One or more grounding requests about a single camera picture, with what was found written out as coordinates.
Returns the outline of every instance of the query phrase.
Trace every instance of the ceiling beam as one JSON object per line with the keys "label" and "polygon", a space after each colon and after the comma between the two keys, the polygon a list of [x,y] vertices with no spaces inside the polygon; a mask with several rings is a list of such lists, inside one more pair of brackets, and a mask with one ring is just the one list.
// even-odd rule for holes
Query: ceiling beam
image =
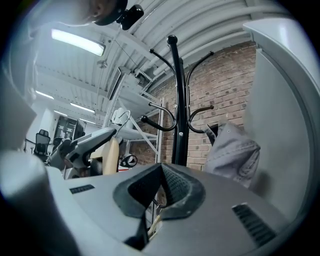
{"label": "ceiling beam", "polygon": [[[83,111],[84,113],[90,113],[90,112],[88,112],[88,111],[86,111],[86,110],[84,110],[84,109],[81,110],[81,108],[77,108],[77,107],[75,107],[75,106],[72,106],[72,105],[70,104],[70,101],[69,101],[69,100],[64,99],[64,98],[61,98],[61,97],[59,97],[59,96],[56,95],[56,94],[53,95],[53,98],[54,98],[54,101],[58,101],[58,102],[60,102],[60,103],[66,104],[68,108],[72,107],[72,108],[76,108],[78,111]],[[103,111],[100,111],[100,110],[95,110],[95,114],[105,117],[107,113],[106,113],[106,112],[103,112]]]}
{"label": "ceiling beam", "polygon": [[[89,25],[89,27],[96,32],[105,34],[109,37],[116,36],[119,30],[119,26],[115,24],[110,24],[108,26]],[[135,49],[148,60],[151,61],[154,58],[154,56],[149,52],[150,47],[129,32],[121,29],[116,39]]]}
{"label": "ceiling beam", "polygon": [[96,120],[94,118],[91,118],[91,117],[88,118],[88,117],[83,117],[83,116],[81,116],[79,114],[74,114],[70,110],[67,110],[65,108],[58,109],[58,111],[59,110],[61,111],[61,113],[66,114],[68,118],[75,119],[75,120],[82,118],[84,120],[87,120],[87,121],[95,123],[95,124],[88,123],[89,125],[95,125],[95,126],[98,126],[98,127],[102,127],[102,125],[103,125],[103,122],[101,122],[101,120],[98,120],[96,122]]}
{"label": "ceiling beam", "polygon": [[[51,69],[47,69],[43,66],[39,66],[37,65],[36,67],[39,75],[43,74],[45,76],[49,76],[51,78],[54,78],[56,80],[59,80],[59,81],[63,81],[65,83],[69,83],[75,87],[79,87],[83,90],[86,90],[88,92],[91,92],[91,93],[94,93],[94,94],[97,94],[97,88],[86,83],[86,82],[83,82],[83,81],[80,81],[80,80],[77,80],[77,79],[74,79],[68,75],[65,75],[65,74],[62,74],[62,73],[58,73],[56,71],[53,71]],[[104,98],[107,98],[107,92],[102,90],[101,88],[99,88],[99,96],[102,96]]]}

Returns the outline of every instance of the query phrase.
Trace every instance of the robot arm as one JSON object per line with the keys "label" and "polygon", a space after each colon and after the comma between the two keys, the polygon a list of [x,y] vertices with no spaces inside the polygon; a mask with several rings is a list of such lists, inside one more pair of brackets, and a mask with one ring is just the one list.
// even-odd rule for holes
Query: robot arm
{"label": "robot arm", "polygon": [[63,170],[66,159],[74,168],[86,168],[90,165],[89,155],[108,142],[116,133],[114,128],[103,128],[74,141],[64,140],[48,159],[48,164]]}

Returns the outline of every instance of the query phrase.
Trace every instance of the cable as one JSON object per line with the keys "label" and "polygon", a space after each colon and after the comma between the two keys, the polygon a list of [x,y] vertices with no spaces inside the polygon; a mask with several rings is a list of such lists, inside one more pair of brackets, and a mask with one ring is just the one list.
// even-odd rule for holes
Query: cable
{"label": "cable", "polygon": [[160,204],[156,199],[152,199],[152,202],[157,206],[157,208],[159,207],[159,208],[163,209],[163,208],[167,207],[167,205]]}
{"label": "cable", "polygon": [[135,68],[133,68],[133,70],[135,70],[137,67],[138,67],[138,65],[137,65],[137,63],[135,63],[134,62],[134,60],[130,57],[130,55],[121,47],[121,45],[117,42],[117,40],[114,40],[116,43],[117,43],[117,45],[124,51],[124,53],[129,57],[129,59],[130,60],[132,60],[132,62],[135,64]]}
{"label": "cable", "polygon": [[152,223],[152,225],[151,225],[151,227],[150,227],[150,229],[148,231],[148,237],[150,237],[152,235],[152,233],[156,231],[157,224],[160,221],[161,221],[161,216],[159,214],[157,217],[155,217],[155,220]]}

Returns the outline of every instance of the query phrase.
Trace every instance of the gray cloth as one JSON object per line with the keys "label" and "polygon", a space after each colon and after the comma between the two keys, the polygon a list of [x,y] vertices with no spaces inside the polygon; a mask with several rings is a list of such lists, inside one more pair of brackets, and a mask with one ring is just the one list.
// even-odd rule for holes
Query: gray cloth
{"label": "gray cloth", "polygon": [[[204,131],[209,138],[215,136],[208,129]],[[259,156],[260,146],[238,125],[225,121],[219,124],[203,171],[232,179],[248,188],[257,170]]]}

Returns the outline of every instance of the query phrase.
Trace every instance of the red brick wall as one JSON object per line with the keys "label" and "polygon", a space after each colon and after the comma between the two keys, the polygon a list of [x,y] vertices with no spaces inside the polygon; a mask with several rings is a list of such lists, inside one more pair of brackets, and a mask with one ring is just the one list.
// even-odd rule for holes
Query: red brick wall
{"label": "red brick wall", "polygon": [[[255,72],[256,50],[251,42],[241,43],[215,53],[196,68],[190,80],[191,113],[201,107],[213,105],[213,110],[197,114],[192,122],[193,127],[201,129],[205,124],[216,124],[219,120],[230,120],[235,124],[243,124],[243,114],[250,93]],[[164,97],[166,108],[174,113],[175,81],[167,80],[151,94],[157,98]],[[170,125],[165,114],[163,124]],[[152,127],[141,126],[145,132],[151,133]],[[187,166],[202,170],[211,144],[205,134],[190,131],[188,143]],[[173,132],[164,132],[161,147],[161,161],[171,162],[173,149]],[[138,157],[140,164],[154,163],[152,149],[145,142],[132,143],[130,152]]]}

